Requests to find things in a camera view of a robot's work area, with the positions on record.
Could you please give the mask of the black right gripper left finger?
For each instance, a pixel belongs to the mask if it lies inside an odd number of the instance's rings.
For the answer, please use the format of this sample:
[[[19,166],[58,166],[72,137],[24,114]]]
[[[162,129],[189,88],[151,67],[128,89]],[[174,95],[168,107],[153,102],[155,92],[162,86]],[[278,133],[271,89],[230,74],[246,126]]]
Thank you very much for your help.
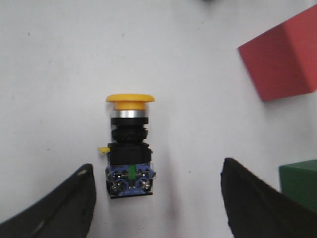
[[[1,223],[2,238],[85,238],[96,204],[91,164],[83,164],[44,198]]]

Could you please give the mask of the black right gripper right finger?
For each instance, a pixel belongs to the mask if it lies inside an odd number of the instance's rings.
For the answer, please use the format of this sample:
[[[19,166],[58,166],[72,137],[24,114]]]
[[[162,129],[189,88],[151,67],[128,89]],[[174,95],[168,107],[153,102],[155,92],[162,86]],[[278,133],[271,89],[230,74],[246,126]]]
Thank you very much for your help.
[[[236,238],[315,238],[317,215],[276,191],[233,158],[225,158],[221,193]]]

